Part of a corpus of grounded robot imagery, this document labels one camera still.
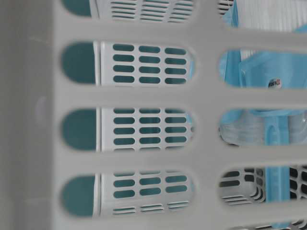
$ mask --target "light blue plastic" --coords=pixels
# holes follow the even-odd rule
[[[290,169],[289,167],[266,167],[265,168],[265,190],[266,202],[283,202],[290,200]],[[275,229],[285,229],[290,222],[274,223]]]
[[[232,27],[238,27],[238,13],[236,2],[234,2],[233,7],[231,7],[223,16],[223,21]],[[220,59],[220,76],[227,84],[239,87],[239,63],[241,62],[241,52],[240,50],[231,50]],[[242,115],[242,109],[231,110],[223,114],[221,123],[227,124],[238,120]]]
[[[223,20],[233,27],[239,23],[236,1]],[[306,33],[307,25],[296,30]],[[220,74],[232,86],[246,88],[307,88],[307,55],[277,52],[258,52],[241,61],[240,50],[229,51],[222,56]],[[264,117],[264,142],[267,146],[289,145],[288,116],[303,110],[250,110],[255,116]],[[237,121],[242,110],[227,112],[221,124]],[[266,202],[290,200],[289,167],[266,167]],[[287,228],[290,222],[274,223],[273,228]]]
[[[264,119],[265,145],[289,145],[288,116],[268,116]],[[266,203],[290,200],[290,168],[265,168]],[[286,223],[274,223],[273,228],[286,228]]]

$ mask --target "ventilation slot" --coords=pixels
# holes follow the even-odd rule
[[[164,210],[162,204],[158,205],[144,205],[141,207],[141,212],[162,212]]]
[[[219,0],[218,2],[218,10],[221,15],[224,15],[234,4],[234,0]]]
[[[167,206],[170,210],[175,211],[189,206],[189,202],[188,201],[171,202],[168,203]]]
[[[135,207],[123,207],[113,209],[113,215],[126,215],[136,213]]]

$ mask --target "sticker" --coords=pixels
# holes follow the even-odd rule
[[[268,88],[280,89],[282,87],[282,81],[280,79],[272,79],[269,82]]]

